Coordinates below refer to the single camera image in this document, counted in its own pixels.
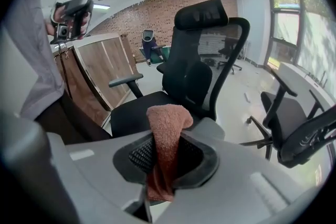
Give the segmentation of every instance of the chair armrest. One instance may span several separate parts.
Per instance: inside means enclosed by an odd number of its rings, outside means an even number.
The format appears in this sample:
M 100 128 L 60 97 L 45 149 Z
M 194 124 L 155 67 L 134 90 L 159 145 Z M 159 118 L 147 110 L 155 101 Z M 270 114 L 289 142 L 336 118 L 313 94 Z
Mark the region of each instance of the chair armrest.
M 139 74 L 131 75 L 129 77 L 114 79 L 114 80 L 109 82 L 109 87 L 113 88 L 115 86 L 122 85 L 122 84 L 128 83 L 130 81 L 134 81 L 134 80 L 142 79 L 142 78 L 143 78 L 143 74 L 139 73 Z
M 320 100 L 317 98 L 317 96 L 313 93 L 312 90 L 309 90 L 310 94 L 313 96 L 313 98 L 315 99 L 315 103 L 319 106 L 319 108 L 324 112 L 324 108 L 321 105 Z
M 278 70 L 274 70 L 271 69 L 271 73 L 272 75 L 277 79 L 277 81 L 279 81 L 280 86 L 286 91 L 288 92 L 289 95 L 296 97 L 298 96 L 298 94 L 296 92 L 294 92 L 291 87 L 290 87 L 290 83 L 288 82 L 288 80 L 286 80 L 285 78 L 281 78 L 279 75 Z
M 154 46 L 152 47 L 152 50 L 156 50 L 156 49 L 161 49 L 163 47 L 165 47 L 166 45 L 159 45 L 159 46 Z
M 312 119 L 315 116 L 318 109 L 321 109 L 324 112 L 324 108 L 321 105 L 320 100 L 317 98 L 317 96 L 313 93 L 312 90 L 309 90 L 309 92 L 313 96 L 313 98 L 315 99 L 315 104 L 314 104 L 313 108 L 311 109 L 311 111 L 309 112 L 307 120 Z
M 120 78 L 120 79 L 114 79 L 112 81 L 110 81 L 109 83 L 109 87 L 113 88 L 115 86 L 118 85 L 122 85 L 124 83 L 126 83 L 128 85 L 128 87 L 130 87 L 131 91 L 134 93 L 136 98 L 140 98 L 143 97 L 142 92 L 140 91 L 138 85 L 136 84 L 136 80 L 137 79 L 142 79 L 143 78 L 143 74 L 134 74 L 131 75 L 129 77 L 125 77 L 125 78 Z
M 265 127 L 268 127 L 269 121 L 271 119 L 273 119 L 273 117 L 277 113 L 277 110 L 280 107 L 280 104 L 281 104 L 282 100 L 284 99 L 286 92 L 288 92 L 288 94 L 293 96 L 293 97 L 298 96 L 298 94 L 290 88 L 290 86 L 289 86 L 290 83 L 285 78 L 280 77 L 279 72 L 277 70 L 271 69 L 271 73 L 277 79 L 277 81 L 279 81 L 280 87 L 278 89 L 278 92 L 277 92 L 274 100 L 273 100 L 272 105 L 270 106 L 270 108 L 267 111 L 266 117 L 262 121 L 263 122 L 262 124 Z

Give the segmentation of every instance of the mesh chair back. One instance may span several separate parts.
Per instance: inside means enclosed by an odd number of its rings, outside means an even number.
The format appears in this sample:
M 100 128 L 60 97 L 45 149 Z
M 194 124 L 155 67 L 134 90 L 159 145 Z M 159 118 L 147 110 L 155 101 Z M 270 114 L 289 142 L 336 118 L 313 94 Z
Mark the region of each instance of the mesh chair back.
M 176 14 L 162 84 L 171 97 L 194 114 L 216 120 L 219 91 L 244 46 L 249 23 L 243 18 L 230 18 L 228 23 L 220 0 L 200 4 L 201 8 L 187 7 Z M 227 64 L 219 68 L 218 63 L 224 56 L 218 51 L 224 48 L 225 39 L 229 37 L 237 40 L 237 45 Z
M 336 105 L 300 125 L 284 142 L 280 159 L 283 162 L 295 161 L 296 158 L 308 159 L 335 140 L 335 129 Z

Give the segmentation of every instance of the cabinet door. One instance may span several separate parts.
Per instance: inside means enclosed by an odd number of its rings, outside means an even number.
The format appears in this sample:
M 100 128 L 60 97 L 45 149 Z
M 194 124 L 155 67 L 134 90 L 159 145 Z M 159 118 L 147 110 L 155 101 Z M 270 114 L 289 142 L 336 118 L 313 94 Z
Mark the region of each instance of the cabinet door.
M 88 117 L 101 126 L 110 112 L 103 108 L 90 90 L 77 66 L 72 50 L 68 51 L 68 57 L 69 58 L 66 59 L 65 53 L 62 53 L 73 101 Z M 59 55 L 56 56 L 55 60 L 58 70 L 65 81 Z

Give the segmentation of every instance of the ceiling light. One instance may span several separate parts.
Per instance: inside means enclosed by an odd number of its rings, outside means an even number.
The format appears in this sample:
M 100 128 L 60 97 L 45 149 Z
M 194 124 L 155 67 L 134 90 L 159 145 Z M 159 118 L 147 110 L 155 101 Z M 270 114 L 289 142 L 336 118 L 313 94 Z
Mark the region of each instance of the ceiling light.
M 93 8 L 109 9 L 110 6 L 108 6 L 108 5 L 101 5 L 101 4 L 94 4 Z

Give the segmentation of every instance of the chair seat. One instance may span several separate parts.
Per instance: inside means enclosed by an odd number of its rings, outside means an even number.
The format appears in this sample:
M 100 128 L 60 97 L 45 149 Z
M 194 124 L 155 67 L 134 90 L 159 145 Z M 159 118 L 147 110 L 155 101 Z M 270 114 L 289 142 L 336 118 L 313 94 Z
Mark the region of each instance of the chair seat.
M 274 99 L 274 94 L 261 93 L 261 101 L 265 111 L 269 110 Z M 276 116 L 270 120 L 268 126 L 265 126 L 271 130 L 274 147 L 277 150 L 280 149 L 287 137 L 306 120 L 306 114 L 298 101 L 292 98 L 284 98 Z
M 166 93 L 160 91 L 137 98 L 111 111 L 112 136 L 119 137 L 150 129 L 146 116 L 147 109 L 154 105 L 179 104 Z M 200 119 L 191 114 L 194 125 Z

